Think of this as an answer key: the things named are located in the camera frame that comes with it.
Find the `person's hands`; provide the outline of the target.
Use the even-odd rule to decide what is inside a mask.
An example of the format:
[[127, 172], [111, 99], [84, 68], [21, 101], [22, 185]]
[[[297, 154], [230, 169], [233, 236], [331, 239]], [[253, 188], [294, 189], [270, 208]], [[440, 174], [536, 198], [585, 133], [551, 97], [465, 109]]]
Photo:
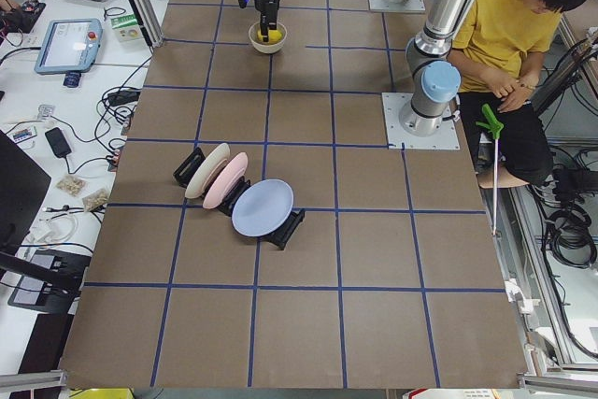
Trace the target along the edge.
[[513, 112], [528, 103], [538, 84], [538, 78], [516, 79], [510, 85], [501, 87], [496, 94], [500, 100], [499, 113]]

